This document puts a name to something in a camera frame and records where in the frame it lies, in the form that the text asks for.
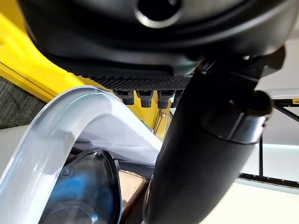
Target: yellow panel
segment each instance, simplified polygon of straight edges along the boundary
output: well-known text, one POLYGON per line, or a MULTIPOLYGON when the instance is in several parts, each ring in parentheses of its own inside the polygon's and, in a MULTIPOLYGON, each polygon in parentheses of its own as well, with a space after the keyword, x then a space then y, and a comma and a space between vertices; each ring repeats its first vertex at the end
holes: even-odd
MULTIPOLYGON (((0 75, 19 87, 49 102, 57 94, 81 85, 98 83, 73 75, 44 57, 27 36, 24 21, 15 0, 0 0, 0 75)), ((157 114, 157 93, 152 107, 141 108, 135 93, 135 104, 128 106, 149 127, 153 128, 157 114)), ((156 136, 163 140, 169 108, 165 110, 156 136)))

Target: transparent curved pipe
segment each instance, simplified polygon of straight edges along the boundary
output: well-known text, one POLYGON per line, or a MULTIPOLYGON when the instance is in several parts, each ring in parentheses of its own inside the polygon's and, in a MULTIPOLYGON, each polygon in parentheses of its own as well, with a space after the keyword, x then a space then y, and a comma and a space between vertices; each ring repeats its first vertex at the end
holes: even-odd
MULTIPOLYGON (((31 122, 0 178, 0 223, 39 222, 76 139, 101 116, 113 116, 141 136, 150 133, 118 98, 96 87, 57 96, 31 122)), ((146 141, 157 149, 157 156, 161 142, 152 133, 146 141)))

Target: white plastic surface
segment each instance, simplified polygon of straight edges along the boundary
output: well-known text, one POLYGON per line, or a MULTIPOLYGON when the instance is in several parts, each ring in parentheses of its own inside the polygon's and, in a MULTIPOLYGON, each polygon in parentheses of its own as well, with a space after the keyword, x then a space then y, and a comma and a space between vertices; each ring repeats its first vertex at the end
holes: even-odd
POLYGON ((92 86, 67 91, 34 118, 2 173, 1 224, 38 223, 80 134, 144 163, 154 163, 162 145, 114 95, 92 86))

